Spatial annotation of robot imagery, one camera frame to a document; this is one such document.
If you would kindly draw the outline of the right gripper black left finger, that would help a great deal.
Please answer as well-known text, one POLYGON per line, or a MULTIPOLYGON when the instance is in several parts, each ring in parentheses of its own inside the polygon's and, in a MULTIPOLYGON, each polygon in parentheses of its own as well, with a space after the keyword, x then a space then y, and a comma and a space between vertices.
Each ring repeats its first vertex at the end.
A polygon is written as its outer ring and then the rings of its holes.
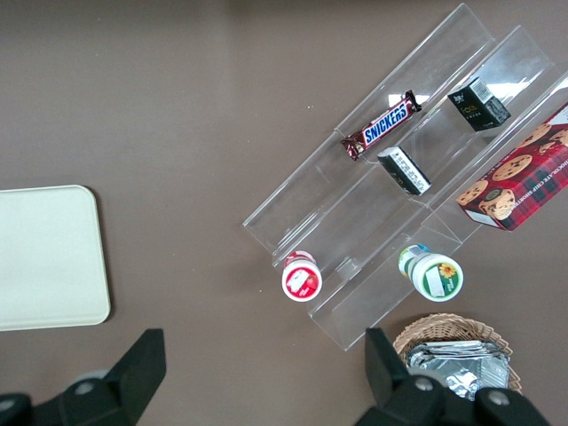
POLYGON ((135 425, 166 375, 164 333, 148 329, 101 378, 86 378, 34 406, 29 395, 1 396, 3 425, 135 425))

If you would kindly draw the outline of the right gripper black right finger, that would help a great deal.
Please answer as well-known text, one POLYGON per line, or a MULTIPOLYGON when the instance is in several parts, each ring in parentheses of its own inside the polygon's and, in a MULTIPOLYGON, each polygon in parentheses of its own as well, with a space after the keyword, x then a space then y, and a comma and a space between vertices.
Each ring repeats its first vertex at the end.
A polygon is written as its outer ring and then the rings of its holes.
POLYGON ((484 388, 474 400, 458 397, 440 382, 411 375, 380 328, 365 333, 365 369, 375 404, 358 425, 548 425, 523 395, 484 388))

